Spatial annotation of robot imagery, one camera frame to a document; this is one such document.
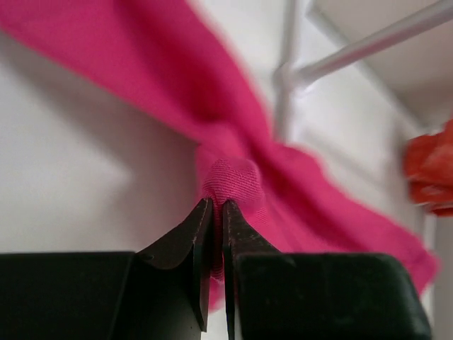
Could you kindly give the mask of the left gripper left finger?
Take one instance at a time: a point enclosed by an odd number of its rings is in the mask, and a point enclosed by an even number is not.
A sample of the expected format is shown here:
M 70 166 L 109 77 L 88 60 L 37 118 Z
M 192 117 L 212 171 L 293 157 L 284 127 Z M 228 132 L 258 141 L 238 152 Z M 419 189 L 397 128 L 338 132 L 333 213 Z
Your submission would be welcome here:
M 138 283 L 152 332 L 206 332 L 212 266 L 213 207 L 203 198 L 179 225 L 137 252 Z

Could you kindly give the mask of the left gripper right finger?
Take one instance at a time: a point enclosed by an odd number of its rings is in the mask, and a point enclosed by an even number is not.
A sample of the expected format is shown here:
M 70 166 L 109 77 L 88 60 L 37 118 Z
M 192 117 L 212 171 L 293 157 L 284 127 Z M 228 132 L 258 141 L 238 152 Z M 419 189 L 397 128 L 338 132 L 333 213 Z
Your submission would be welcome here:
M 259 232 L 250 226 L 238 204 L 228 200 L 222 206 L 222 253 L 228 339 L 236 338 L 236 307 L 238 288 L 236 262 L 240 255 L 279 254 Z

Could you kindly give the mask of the pink trousers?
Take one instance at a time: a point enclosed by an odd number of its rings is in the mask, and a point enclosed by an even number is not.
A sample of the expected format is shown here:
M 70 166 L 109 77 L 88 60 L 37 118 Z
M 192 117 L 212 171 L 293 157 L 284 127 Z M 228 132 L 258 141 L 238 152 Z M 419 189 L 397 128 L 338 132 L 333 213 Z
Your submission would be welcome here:
M 234 200 L 283 252 L 378 252 L 422 293 L 439 268 L 414 234 L 349 199 L 311 155 L 275 140 L 267 113 L 185 1 L 2 1 L 13 38 L 198 143 L 198 190 Z

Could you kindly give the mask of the white clothes rack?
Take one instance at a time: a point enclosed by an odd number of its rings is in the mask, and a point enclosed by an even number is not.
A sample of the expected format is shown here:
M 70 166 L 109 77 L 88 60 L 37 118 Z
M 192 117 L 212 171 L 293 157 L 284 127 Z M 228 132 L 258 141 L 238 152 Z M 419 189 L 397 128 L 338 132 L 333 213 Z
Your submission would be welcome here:
M 275 87 L 280 96 L 275 109 L 276 135 L 288 141 L 293 115 L 292 92 L 306 91 L 314 82 L 373 54 L 452 20 L 452 2 L 438 1 L 367 37 L 347 44 L 337 52 L 303 67 L 297 66 L 297 42 L 301 24 L 314 19 L 311 1 L 290 1 L 282 43 L 282 64 L 274 73 Z

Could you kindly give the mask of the orange white patterned garment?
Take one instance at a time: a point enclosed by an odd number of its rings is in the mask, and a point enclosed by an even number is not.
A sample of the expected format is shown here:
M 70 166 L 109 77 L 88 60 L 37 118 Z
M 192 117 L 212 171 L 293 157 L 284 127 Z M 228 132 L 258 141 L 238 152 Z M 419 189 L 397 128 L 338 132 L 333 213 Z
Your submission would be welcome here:
M 452 216 L 452 121 L 442 131 L 410 140 L 403 157 L 410 199 L 426 212 Z

